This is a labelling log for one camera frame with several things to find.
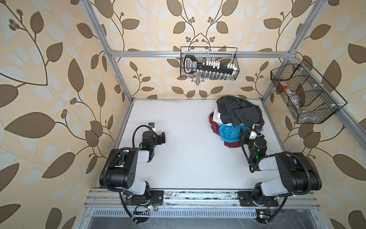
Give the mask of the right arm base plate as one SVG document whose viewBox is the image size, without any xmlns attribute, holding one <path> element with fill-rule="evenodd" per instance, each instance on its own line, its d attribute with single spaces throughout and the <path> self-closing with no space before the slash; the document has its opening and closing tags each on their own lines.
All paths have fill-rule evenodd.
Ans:
<svg viewBox="0 0 366 229">
<path fill-rule="evenodd" d="M 241 207 L 278 207 L 278 201 L 275 197 L 267 197 L 263 194 L 254 193 L 253 191 L 239 191 L 237 197 Z"/>
</svg>

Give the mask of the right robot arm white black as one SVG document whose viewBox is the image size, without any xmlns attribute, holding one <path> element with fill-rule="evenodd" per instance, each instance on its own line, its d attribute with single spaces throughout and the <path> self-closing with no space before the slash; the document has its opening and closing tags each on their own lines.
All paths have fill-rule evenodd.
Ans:
<svg viewBox="0 0 366 229">
<path fill-rule="evenodd" d="M 283 151 L 268 155 L 264 135 L 252 129 L 241 130 L 239 140 L 250 173 L 279 173 L 279 177 L 255 185 L 256 198 L 306 195 L 322 188 L 320 176 L 302 153 Z"/>
</svg>

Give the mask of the teal blue cloth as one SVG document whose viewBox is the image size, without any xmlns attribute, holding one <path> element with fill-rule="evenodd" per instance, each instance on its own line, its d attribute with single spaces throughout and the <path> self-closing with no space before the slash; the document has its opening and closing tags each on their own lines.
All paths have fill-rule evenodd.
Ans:
<svg viewBox="0 0 366 229">
<path fill-rule="evenodd" d="M 219 127 L 219 135 L 221 139 L 227 143 L 239 142 L 239 136 L 241 130 L 244 132 L 248 129 L 246 125 L 239 125 L 239 126 L 228 126 L 228 125 L 221 125 Z"/>
</svg>

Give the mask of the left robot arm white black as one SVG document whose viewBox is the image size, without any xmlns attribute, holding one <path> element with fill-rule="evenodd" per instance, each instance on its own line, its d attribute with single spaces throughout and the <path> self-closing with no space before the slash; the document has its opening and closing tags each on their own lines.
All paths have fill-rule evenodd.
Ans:
<svg viewBox="0 0 366 229">
<path fill-rule="evenodd" d="M 156 146 L 166 143 L 165 133 L 157 134 L 155 123 L 138 126 L 132 147 L 112 149 L 100 175 L 100 186 L 128 197 L 150 198 L 150 185 L 136 177 L 137 165 L 149 163 Z"/>
</svg>

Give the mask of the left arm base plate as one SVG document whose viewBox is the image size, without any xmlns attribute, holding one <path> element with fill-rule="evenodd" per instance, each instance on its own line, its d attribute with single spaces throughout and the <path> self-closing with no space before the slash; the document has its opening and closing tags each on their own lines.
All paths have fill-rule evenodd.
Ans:
<svg viewBox="0 0 366 229">
<path fill-rule="evenodd" d="M 147 191 L 144 195 L 133 195 L 126 198 L 127 205 L 131 206 L 161 206 L 164 202 L 163 190 Z"/>
</svg>

